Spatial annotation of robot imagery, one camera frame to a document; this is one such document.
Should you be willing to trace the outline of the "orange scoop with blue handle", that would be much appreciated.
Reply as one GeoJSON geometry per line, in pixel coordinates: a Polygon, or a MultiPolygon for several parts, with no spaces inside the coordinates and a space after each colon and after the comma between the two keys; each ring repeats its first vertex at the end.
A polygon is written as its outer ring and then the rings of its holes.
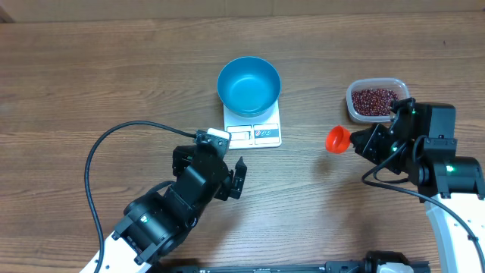
{"type": "Polygon", "coordinates": [[[343,126],[335,126],[327,135],[325,148],[334,154],[344,153],[351,143],[351,133],[343,126]]]}

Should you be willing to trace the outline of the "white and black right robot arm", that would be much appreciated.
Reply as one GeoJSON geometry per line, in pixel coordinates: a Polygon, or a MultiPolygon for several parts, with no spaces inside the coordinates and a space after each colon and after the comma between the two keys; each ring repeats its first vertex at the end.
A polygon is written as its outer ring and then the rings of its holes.
{"type": "Polygon", "coordinates": [[[456,154],[453,105],[393,102],[390,126],[351,133],[355,152],[374,167],[361,180],[415,196],[424,204],[444,272],[484,270],[484,174],[456,154]]]}

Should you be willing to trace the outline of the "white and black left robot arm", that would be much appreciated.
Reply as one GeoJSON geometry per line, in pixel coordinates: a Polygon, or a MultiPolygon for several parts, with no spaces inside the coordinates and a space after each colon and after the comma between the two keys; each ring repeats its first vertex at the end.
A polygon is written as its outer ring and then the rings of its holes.
{"type": "Polygon", "coordinates": [[[247,172],[242,159],[230,170],[205,144],[178,146],[172,168],[176,180],[132,201],[84,272],[147,272],[188,237],[210,201],[239,199],[247,172]]]}

